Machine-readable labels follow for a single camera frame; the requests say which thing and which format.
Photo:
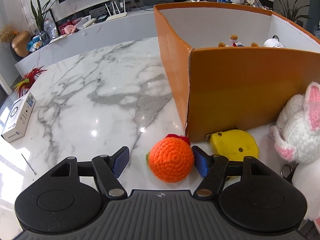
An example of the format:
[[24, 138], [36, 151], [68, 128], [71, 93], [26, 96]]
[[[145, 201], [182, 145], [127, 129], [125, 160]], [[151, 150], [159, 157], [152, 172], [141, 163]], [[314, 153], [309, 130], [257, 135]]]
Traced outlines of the white wifi router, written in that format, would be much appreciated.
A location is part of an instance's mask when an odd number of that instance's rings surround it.
[[127, 16], [127, 11], [126, 11], [126, 7], [125, 7], [125, 0], [122, 0], [119, 3], [121, 10], [119, 9], [116, 1], [111, 1], [110, 5], [112, 7], [112, 10], [110, 10], [108, 7], [108, 4], [105, 3], [105, 8], [107, 9], [107, 13], [108, 13], [106, 21], [116, 20], [116, 19], [124, 18]]

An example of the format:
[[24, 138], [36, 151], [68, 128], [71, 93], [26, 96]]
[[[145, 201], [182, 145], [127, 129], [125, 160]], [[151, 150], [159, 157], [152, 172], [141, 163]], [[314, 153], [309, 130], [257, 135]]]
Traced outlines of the thin metal pin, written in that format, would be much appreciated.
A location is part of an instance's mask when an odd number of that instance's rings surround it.
[[35, 172], [35, 170], [32, 168], [32, 166], [29, 164], [29, 162], [27, 161], [27, 159], [25, 158], [25, 156], [21, 153], [21, 156], [23, 157], [23, 159], [25, 160], [25, 162], [27, 163], [28, 167], [32, 170], [34, 175], [37, 175], [37, 173]]

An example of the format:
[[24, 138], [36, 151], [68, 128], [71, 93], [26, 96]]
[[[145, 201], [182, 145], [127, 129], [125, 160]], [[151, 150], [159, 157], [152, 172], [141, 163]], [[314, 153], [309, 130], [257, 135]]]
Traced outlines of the red feather duster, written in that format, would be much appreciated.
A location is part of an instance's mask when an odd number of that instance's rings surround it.
[[25, 92], [31, 89], [36, 79], [45, 71], [47, 70], [43, 69], [43, 66], [34, 67], [30, 72], [25, 74], [22, 80], [14, 86], [14, 91], [17, 93], [18, 98], [22, 97]]

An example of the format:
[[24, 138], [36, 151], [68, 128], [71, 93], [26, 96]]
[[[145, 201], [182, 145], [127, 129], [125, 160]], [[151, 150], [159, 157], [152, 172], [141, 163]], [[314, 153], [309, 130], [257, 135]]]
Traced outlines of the white tube bottle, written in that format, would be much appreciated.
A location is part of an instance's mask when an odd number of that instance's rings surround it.
[[269, 38], [264, 42], [263, 46], [266, 48], [285, 48], [276, 38]]

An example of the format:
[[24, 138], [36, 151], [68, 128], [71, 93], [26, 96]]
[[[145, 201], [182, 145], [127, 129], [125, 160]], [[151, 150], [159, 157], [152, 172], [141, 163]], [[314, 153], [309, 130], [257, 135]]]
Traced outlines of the white pink crochet bunny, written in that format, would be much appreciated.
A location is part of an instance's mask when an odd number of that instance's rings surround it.
[[319, 157], [319, 83], [292, 96], [270, 127], [274, 148], [286, 161], [311, 163]]

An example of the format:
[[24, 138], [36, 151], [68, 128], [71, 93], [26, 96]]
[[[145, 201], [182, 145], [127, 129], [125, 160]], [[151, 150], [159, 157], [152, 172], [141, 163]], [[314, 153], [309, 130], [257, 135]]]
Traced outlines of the orange crochet ball toy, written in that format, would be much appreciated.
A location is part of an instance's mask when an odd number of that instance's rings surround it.
[[186, 136], [168, 134], [146, 155], [151, 172], [166, 183], [183, 181], [194, 165], [194, 154]]

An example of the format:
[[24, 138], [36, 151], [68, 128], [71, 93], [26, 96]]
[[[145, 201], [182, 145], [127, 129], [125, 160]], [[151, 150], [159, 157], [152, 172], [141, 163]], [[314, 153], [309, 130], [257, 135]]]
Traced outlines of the brown teddy bear blue outfit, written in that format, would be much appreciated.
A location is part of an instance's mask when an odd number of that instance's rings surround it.
[[222, 48], [222, 47], [243, 47], [244, 45], [238, 41], [238, 36], [235, 34], [232, 34], [229, 38], [229, 43], [230, 45], [227, 45], [223, 42], [220, 42], [218, 44], [218, 47]]

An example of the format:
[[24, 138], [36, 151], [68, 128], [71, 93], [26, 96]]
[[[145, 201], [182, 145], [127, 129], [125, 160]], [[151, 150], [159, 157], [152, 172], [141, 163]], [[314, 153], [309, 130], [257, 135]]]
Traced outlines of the white plush pink striped toy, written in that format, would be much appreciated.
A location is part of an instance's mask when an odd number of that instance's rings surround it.
[[298, 164], [292, 184], [306, 198], [307, 212], [304, 219], [313, 221], [319, 231], [319, 205], [320, 205], [320, 161], [319, 158], [311, 163]]

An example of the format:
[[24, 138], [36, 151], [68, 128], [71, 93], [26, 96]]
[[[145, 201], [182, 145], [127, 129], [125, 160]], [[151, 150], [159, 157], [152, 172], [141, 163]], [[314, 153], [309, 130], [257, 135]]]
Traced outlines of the gold brown vase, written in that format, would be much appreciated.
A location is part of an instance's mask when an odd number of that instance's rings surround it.
[[27, 49], [27, 44], [30, 41], [31, 34], [28, 31], [22, 31], [14, 37], [11, 46], [18, 56], [26, 57], [30, 53]]

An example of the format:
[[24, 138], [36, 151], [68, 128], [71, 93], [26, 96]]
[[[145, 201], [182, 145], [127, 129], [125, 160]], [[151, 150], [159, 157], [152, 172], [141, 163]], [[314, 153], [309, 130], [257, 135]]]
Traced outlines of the green potted plant right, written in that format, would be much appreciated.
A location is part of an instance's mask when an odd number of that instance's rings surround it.
[[301, 13], [301, 10], [303, 8], [310, 7], [309, 4], [298, 6], [297, 3], [299, 0], [295, 0], [292, 5], [289, 3], [289, 0], [276, 0], [276, 1], [279, 2], [280, 9], [276, 9], [274, 5], [272, 8], [272, 11], [283, 16], [284, 18], [287, 18], [288, 20], [295, 23], [300, 19], [307, 19], [307, 20], [312, 19], [312, 17], [309, 16], [308, 14]]

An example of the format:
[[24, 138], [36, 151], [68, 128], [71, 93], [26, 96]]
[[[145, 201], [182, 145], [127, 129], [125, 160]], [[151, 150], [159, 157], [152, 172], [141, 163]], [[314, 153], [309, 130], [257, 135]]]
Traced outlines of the white product box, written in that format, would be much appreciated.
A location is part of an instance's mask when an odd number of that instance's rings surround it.
[[35, 96], [28, 92], [13, 103], [2, 131], [5, 141], [13, 142], [24, 137], [35, 102]]

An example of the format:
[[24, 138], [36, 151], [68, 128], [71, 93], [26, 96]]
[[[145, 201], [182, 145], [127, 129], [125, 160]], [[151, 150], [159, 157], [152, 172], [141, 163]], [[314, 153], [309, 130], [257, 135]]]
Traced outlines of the green potted plant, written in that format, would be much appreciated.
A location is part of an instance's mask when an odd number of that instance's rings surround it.
[[299, 0], [295, 0], [292, 5], [289, 3], [289, 0], [276, 0], [276, 1], [279, 2], [280, 9], [276, 9], [274, 5], [272, 8], [272, 11], [283, 16], [284, 18], [287, 18], [288, 20], [295, 23], [300, 19], [307, 19], [307, 20], [312, 19], [312, 17], [309, 16], [308, 14], [301, 13], [301, 10], [303, 8], [310, 7], [309, 4], [298, 6], [297, 3]]
[[59, 32], [54, 20], [52, 13], [52, 6], [56, 2], [48, 0], [44, 5], [41, 4], [40, 0], [36, 0], [36, 6], [33, 1], [30, 1], [30, 8], [33, 14], [32, 19], [35, 21], [36, 26], [39, 30], [40, 40], [44, 45], [49, 44], [49, 42], [58, 37]]

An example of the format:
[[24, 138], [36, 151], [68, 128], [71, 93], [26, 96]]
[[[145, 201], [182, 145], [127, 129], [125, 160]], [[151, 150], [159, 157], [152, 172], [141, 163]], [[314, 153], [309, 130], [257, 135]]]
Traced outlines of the large orange cardboard box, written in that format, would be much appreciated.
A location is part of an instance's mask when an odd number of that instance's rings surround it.
[[[319, 81], [319, 40], [275, 12], [214, 2], [154, 7], [161, 60], [192, 142], [275, 121]], [[230, 45], [232, 34], [243, 47]], [[285, 48], [266, 48], [276, 38]]]

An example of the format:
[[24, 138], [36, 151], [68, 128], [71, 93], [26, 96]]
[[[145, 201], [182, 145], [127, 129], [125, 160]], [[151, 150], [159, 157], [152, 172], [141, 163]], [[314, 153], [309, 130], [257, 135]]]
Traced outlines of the yellow tape measure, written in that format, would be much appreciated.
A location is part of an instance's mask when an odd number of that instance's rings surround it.
[[222, 155], [229, 161], [243, 161], [246, 156], [259, 158], [259, 147], [255, 139], [247, 132], [232, 129], [208, 134], [205, 137], [210, 143], [214, 155]]

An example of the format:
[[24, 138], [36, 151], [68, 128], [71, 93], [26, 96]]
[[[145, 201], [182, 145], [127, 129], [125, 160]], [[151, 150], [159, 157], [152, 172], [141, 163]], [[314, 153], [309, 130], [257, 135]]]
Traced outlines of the green potted plant left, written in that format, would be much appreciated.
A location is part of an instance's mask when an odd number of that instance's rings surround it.
[[54, 20], [52, 13], [52, 6], [56, 2], [48, 0], [44, 5], [41, 4], [40, 0], [36, 0], [36, 6], [33, 1], [30, 1], [30, 8], [33, 14], [32, 19], [35, 21], [36, 26], [39, 30], [40, 40], [44, 45], [49, 44], [49, 42], [58, 37], [59, 32]]

